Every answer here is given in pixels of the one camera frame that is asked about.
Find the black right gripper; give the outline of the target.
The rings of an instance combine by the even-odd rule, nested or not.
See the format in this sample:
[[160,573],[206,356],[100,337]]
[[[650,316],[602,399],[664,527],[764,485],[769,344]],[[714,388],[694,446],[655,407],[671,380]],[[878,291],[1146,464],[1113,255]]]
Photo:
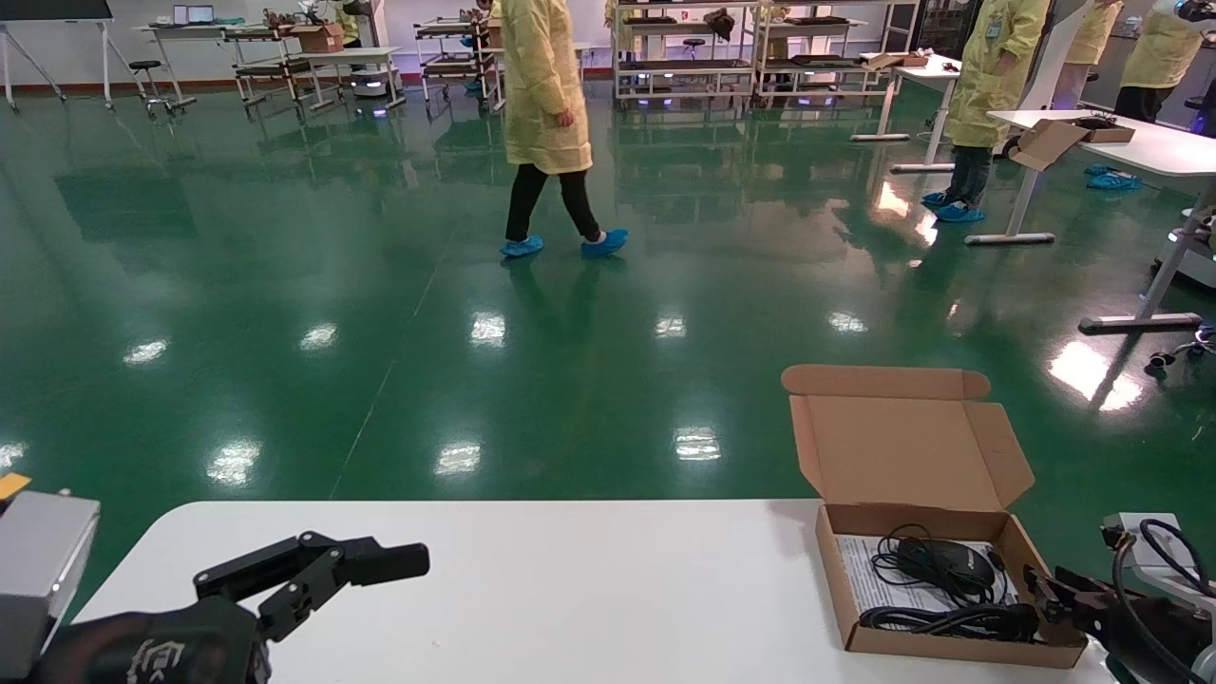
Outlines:
[[1031,601],[1048,623],[1075,626],[1107,649],[1138,683],[1212,683],[1214,617],[1186,602],[1111,587],[1090,592],[1090,577],[1057,566],[1021,567]]

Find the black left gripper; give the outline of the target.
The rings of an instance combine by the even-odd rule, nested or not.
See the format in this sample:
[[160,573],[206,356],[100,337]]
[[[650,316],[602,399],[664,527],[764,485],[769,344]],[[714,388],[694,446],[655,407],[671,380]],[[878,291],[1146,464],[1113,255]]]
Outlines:
[[[168,612],[122,612],[61,629],[30,683],[266,683],[266,639],[282,641],[347,587],[418,579],[422,542],[383,548],[305,531],[195,576],[199,601]],[[271,592],[257,616],[238,602]]]

